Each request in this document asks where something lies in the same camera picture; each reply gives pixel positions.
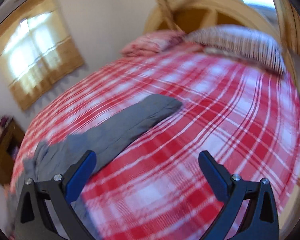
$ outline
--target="bedside table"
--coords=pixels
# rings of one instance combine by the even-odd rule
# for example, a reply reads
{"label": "bedside table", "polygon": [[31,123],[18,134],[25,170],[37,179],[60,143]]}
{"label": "bedside table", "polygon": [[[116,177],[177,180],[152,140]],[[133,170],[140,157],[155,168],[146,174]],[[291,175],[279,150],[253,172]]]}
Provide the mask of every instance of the bedside table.
{"label": "bedside table", "polygon": [[10,184],[14,160],[12,150],[17,146],[20,148],[25,136],[24,131],[12,119],[4,129],[0,137],[0,184]]}

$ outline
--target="pillow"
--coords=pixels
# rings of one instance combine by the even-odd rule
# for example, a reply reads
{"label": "pillow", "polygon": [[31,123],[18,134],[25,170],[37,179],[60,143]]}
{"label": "pillow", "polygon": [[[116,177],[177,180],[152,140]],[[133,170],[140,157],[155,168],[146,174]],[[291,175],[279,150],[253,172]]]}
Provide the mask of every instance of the pillow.
{"label": "pillow", "polygon": [[281,47],[270,35],[239,25],[219,25],[194,31],[185,41],[197,42],[254,59],[272,71],[285,72]]}
{"label": "pillow", "polygon": [[187,52],[187,53],[194,53],[194,52],[203,52],[205,46],[201,44],[197,44],[195,42],[183,42],[180,43],[173,48],[167,49],[167,52]]}
{"label": "pillow", "polygon": [[130,42],[122,50],[121,54],[127,56],[132,53],[142,56],[146,52],[160,53],[183,41],[183,31],[163,30],[145,34]]}
{"label": "pillow", "polygon": [[249,64],[252,67],[257,67],[262,70],[268,70],[268,71],[273,72],[273,70],[264,66],[260,61],[256,61],[254,59],[250,59],[250,58],[246,58],[246,57],[241,57],[233,52],[225,51],[223,49],[217,49],[217,48],[213,48],[213,47],[204,47],[202,51],[209,55],[221,55],[224,57],[228,57],[232,60],[244,61],[245,63]]}

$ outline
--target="red plaid bedspread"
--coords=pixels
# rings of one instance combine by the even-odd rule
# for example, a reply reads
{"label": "red plaid bedspread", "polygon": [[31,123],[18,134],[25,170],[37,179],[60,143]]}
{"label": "red plaid bedspread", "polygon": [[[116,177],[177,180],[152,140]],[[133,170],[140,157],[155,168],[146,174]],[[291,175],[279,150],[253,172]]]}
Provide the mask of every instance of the red plaid bedspread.
{"label": "red plaid bedspread", "polygon": [[119,59],[53,101],[26,133],[12,187],[22,159],[40,141],[53,144],[85,132],[152,93],[175,97],[183,107],[133,142],[82,192],[104,239],[198,239],[222,207],[200,171],[202,150],[246,180],[269,178],[283,210],[300,164],[300,101],[290,77],[180,51]]}

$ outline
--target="gray cloth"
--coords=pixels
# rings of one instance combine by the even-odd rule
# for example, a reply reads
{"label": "gray cloth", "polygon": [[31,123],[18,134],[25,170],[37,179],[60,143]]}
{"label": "gray cloth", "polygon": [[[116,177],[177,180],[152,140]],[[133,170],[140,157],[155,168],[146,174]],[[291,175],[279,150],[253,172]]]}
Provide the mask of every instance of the gray cloth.
{"label": "gray cloth", "polygon": [[[93,174],[116,158],[129,144],[151,127],[176,112],[182,103],[174,98],[154,94],[110,117],[97,127],[82,134],[69,135],[65,141],[48,146],[39,143],[33,159],[24,160],[24,171],[16,183],[16,194],[8,196],[11,221],[15,220],[18,200],[26,178],[34,181],[50,180],[55,174],[64,174],[70,165],[77,163],[87,150],[97,155],[97,165]],[[47,203],[52,221],[58,233],[68,238],[61,226],[51,203]],[[95,239],[100,239],[90,220],[82,199],[72,203],[74,211]],[[13,229],[10,223],[8,232]]]}

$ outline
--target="wooden bed frame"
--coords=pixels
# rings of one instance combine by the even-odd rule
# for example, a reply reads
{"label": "wooden bed frame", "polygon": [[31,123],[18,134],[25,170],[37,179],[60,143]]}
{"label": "wooden bed frame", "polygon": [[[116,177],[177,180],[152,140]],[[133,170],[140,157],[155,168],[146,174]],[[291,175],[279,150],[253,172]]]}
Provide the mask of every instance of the wooden bed frame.
{"label": "wooden bed frame", "polygon": [[[200,28],[220,24],[236,24],[256,29],[274,37],[282,45],[279,30],[242,0],[197,0],[184,4],[173,12],[174,22],[179,30],[190,33]],[[159,7],[150,13],[144,33],[169,29]],[[293,60],[287,48],[282,48],[287,70],[297,86],[297,75]],[[279,216],[280,239],[285,239],[300,218],[300,173],[290,199]]]}

